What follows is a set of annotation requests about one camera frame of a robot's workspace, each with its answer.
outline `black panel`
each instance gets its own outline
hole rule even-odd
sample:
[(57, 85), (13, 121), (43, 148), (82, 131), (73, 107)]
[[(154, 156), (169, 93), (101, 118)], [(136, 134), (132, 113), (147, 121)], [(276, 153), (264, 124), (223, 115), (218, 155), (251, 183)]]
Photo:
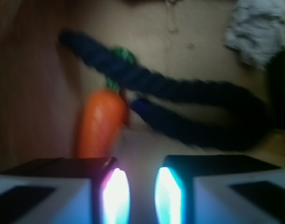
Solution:
[[(193, 178), (197, 176), (238, 174), (277, 169), (279, 167), (245, 155), (168, 155), (163, 166), (173, 168), (184, 182), (186, 211), (194, 211)], [(193, 224), (194, 214), (187, 212), (185, 223)]]
[(285, 189), (268, 181), (235, 184), (230, 188), (285, 223)]
[(88, 159), (37, 159), (4, 171), (4, 175), (88, 178), (92, 184), (93, 223), (100, 223), (100, 184), (118, 166), (114, 157)]
[(0, 224), (9, 224), (21, 218), (47, 198), (55, 188), (14, 187), (0, 195)]

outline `pink light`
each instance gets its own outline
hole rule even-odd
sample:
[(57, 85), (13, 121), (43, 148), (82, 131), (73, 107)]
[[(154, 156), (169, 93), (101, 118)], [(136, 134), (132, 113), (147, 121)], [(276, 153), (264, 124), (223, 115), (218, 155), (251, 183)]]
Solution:
[(130, 190), (126, 173), (119, 168), (114, 169), (105, 179), (102, 193), (102, 223), (128, 223), (130, 212)]

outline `dark green object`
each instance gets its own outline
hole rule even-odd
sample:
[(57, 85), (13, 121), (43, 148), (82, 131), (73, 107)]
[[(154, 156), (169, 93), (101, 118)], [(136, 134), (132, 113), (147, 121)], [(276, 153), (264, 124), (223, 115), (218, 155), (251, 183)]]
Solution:
[(271, 59), (267, 75), (274, 127), (285, 129), (285, 48)]
[[(114, 54), (122, 58), (124, 61), (129, 62), (130, 64), (136, 63), (136, 58), (132, 54), (132, 52), (123, 47), (115, 47), (111, 50)], [(106, 87), (111, 89), (112, 91), (119, 93), (120, 86), (117, 82), (113, 81), (112, 79), (106, 77)]]

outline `green object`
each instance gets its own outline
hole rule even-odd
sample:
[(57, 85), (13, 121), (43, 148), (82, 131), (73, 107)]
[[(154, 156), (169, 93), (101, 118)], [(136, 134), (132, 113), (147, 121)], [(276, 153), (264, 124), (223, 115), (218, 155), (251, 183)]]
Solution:
[[(123, 59), (124, 61), (129, 62), (130, 64), (136, 63), (135, 56), (132, 54), (130, 50), (126, 48), (115, 47), (115, 48), (112, 48), (111, 51), (117, 56), (119, 56), (121, 59)], [(106, 77), (106, 88), (116, 93), (119, 93), (121, 90), (119, 84), (108, 77)]]

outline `blue light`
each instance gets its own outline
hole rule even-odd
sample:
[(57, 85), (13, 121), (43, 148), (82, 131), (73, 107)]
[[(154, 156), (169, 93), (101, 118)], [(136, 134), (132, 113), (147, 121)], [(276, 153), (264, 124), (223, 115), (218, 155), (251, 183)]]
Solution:
[(102, 223), (126, 224), (130, 213), (130, 190), (126, 173), (116, 168), (103, 183)]
[(182, 183), (175, 172), (167, 167), (159, 169), (155, 184), (155, 207), (160, 224), (183, 222)]

